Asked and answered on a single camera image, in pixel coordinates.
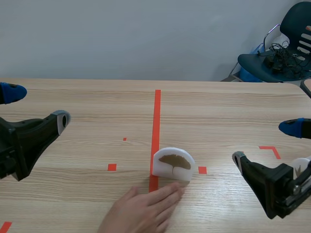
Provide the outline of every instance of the brown leaf image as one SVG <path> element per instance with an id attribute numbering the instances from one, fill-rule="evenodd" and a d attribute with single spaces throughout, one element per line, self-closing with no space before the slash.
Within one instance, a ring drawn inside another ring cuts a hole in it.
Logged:
<path id="1" fill-rule="evenodd" d="M 172 173 L 174 174 L 175 167 L 181 167 L 187 170 L 191 169 L 190 163 L 182 156 L 171 154 L 171 155 L 164 155 L 163 157 L 159 158 L 160 162 L 172 165 L 173 170 Z"/>
<path id="2" fill-rule="evenodd" d="M 295 168 L 296 176 L 299 177 L 301 175 L 301 166 L 299 166 L 298 171 Z"/>

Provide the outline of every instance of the red tape marker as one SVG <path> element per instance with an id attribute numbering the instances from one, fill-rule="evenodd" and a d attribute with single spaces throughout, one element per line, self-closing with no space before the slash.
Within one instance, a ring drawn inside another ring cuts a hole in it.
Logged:
<path id="1" fill-rule="evenodd" d="M 117 170 L 117 164 L 108 164 L 107 171 L 116 171 Z"/>
<path id="2" fill-rule="evenodd" d="M 206 166 L 200 166 L 199 167 L 199 174 L 207 174 Z"/>
<path id="3" fill-rule="evenodd" d="M 161 90 L 155 90 L 155 108 L 154 108 L 154 122 L 152 127 L 152 141 L 151 141 L 151 160 L 150 160 L 150 178 L 149 178 L 149 192 L 156 191 L 159 187 L 159 178 L 152 175 L 154 166 L 154 155 L 160 147 L 160 114 L 161 114 Z"/>
<path id="4" fill-rule="evenodd" d="M 279 153 L 275 147 L 263 147 L 263 146 L 261 146 L 261 147 L 259 147 L 259 149 L 261 149 L 261 150 L 272 150 L 274 155 L 276 156 L 276 158 L 281 159 L 281 157 L 280 157 L 280 155 L 279 155 Z"/>
<path id="5" fill-rule="evenodd" d="M 12 225 L 11 222 L 5 222 L 0 229 L 0 233 L 7 233 L 8 230 L 10 229 L 11 225 Z"/>

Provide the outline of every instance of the ginkgo leaf print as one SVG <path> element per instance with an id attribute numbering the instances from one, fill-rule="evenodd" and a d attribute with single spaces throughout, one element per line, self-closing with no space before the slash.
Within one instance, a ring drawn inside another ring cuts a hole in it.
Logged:
<path id="1" fill-rule="evenodd" d="M 190 163 L 182 156 L 171 154 L 171 155 L 164 155 L 161 158 L 159 158 L 160 162 L 169 164 L 173 167 L 172 173 L 174 174 L 174 168 L 175 167 L 181 167 L 187 170 L 191 169 Z"/>

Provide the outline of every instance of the black cable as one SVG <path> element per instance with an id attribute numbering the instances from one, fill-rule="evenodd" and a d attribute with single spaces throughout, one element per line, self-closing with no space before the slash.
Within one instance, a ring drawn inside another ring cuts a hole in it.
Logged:
<path id="1" fill-rule="evenodd" d="M 311 58 L 309 58 L 308 62 L 305 60 L 298 62 L 298 59 L 299 57 L 303 57 L 303 55 L 310 55 L 310 53 L 306 54 L 301 50 L 298 50 L 300 55 L 298 53 L 291 53 L 288 50 L 289 44 L 290 43 L 288 41 L 284 41 L 282 45 L 273 43 L 269 48 L 272 51 L 271 54 L 261 55 L 261 53 L 258 51 L 258 55 L 261 57 L 273 56 L 275 64 L 278 65 L 278 68 L 281 69 L 281 73 L 283 73 L 285 77 L 296 80 L 305 79 L 304 73 L 306 71 L 309 72 L 309 70 L 305 70 L 304 68 L 310 64 Z"/>

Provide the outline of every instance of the white semicircle object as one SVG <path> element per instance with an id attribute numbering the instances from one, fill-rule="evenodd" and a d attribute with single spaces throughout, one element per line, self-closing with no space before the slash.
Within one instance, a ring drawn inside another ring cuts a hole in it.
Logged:
<path id="1" fill-rule="evenodd" d="M 194 172 L 195 161 L 185 150 L 163 148 L 154 155 L 154 176 L 190 181 Z"/>
<path id="2" fill-rule="evenodd" d="M 310 161 L 311 158 L 308 157 L 308 158 L 298 158 L 292 162 L 291 165 L 294 168 L 294 179 L 300 176 L 300 174 L 307 169 Z"/>

